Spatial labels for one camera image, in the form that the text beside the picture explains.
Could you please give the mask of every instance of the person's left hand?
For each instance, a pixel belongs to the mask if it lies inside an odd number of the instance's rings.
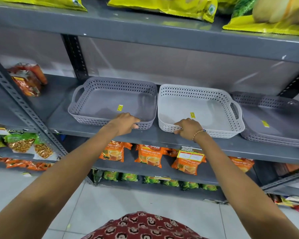
[[[104,127],[113,127],[117,131],[116,136],[120,136],[130,133],[133,128],[137,129],[136,122],[140,122],[140,119],[130,113],[121,113]]]

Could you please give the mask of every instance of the person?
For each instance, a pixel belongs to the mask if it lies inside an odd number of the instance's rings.
[[[104,147],[116,136],[138,128],[140,120],[121,113],[84,144],[45,171],[0,212],[0,239],[42,238],[50,223],[84,180]],[[269,197],[243,173],[201,125],[189,118],[176,123],[176,134],[203,149],[216,178],[252,239],[294,238],[299,230]],[[111,220],[85,239],[201,239],[189,227],[146,212]]]

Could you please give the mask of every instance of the plastic basket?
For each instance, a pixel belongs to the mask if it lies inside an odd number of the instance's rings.
[[[243,111],[243,138],[299,148],[299,101],[247,92],[232,97]]]
[[[77,99],[78,92],[84,92]],[[151,127],[156,117],[157,86],[137,80],[93,77],[77,87],[68,112],[79,123],[104,126],[119,113],[138,117],[139,129]]]
[[[160,87],[158,122],[165,132],[181,129],[174,123],[192,118],[216,138],[231,138],[245,129],[241,108],[231,96],[219,89],[170,85]]]

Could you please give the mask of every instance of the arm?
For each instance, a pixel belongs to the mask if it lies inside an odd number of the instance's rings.
[[[195,133],[202,130],[197,121],[189,118],[176,125],[183,129],[175,133],[188,140],[192,140]],[[206,132],[198,133],[194,139],[203,149],[227,200],[252,239],[299,239],[297,227]]]
[[[42,238],[87,176],[104,147],[137,128],[138,118],[121,113],[80,147],[33,181],[0,212],[0,239]]]

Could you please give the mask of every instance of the hand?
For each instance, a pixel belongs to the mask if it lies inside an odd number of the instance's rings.
[[[132,128],[137,129],[136,122],[140,122],[139,118],[132,116],[130,113],[121,113],[116,118],[111,120],[104,127],[112,127],[117,131],[116,136],[130,133]]]
[[[188,140],[192,140],[196,132],[203,130],[199,122],[192,120],[191,118],[183,119],[176,122],[175,125],[182,127],[181,130],[177,130],[174,133],[179,134],[181,137]]]

